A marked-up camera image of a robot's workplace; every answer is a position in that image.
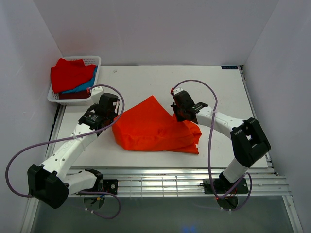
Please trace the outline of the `orange t shirt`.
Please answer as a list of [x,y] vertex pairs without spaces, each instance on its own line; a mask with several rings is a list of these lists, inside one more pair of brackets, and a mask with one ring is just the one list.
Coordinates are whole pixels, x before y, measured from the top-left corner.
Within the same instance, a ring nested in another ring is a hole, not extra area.
[[115,141],[129,151],[199,154],[202,132],[189,121],[178,122],[154,96],[125,111],[112,126]]

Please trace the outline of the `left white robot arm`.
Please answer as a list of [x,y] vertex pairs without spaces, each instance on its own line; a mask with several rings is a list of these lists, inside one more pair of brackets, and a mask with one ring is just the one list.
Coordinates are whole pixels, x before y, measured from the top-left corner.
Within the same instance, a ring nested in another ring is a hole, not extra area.
[[27,171],[29,194],[53,209],[59,208],[74,193],[81,191],[98,194],[103,189],[103,175],[94,169],[84,169],[69,175],[73,163],[95,141],[99,129],[111,124],[117,117],[115,111],[119,98],[103,93],[97,104],[90,106],[79,119],[72,140],[63,145],[41,165],[31,165]]

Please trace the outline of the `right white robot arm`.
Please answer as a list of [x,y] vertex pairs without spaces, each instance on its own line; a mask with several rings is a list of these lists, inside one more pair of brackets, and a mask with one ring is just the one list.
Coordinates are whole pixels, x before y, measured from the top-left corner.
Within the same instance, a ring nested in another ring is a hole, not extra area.
[[271,145],[260,125],[253,117],[242,120],[216,112],[203,102],[194,103],[189,93],[181,88],[171,91],[171,107],[178,122],[190,121],[197,125],[209,126],[231,140],[234,159],[219,175],[210,182],[214,191],[232,192],[248,169],[271,149]]

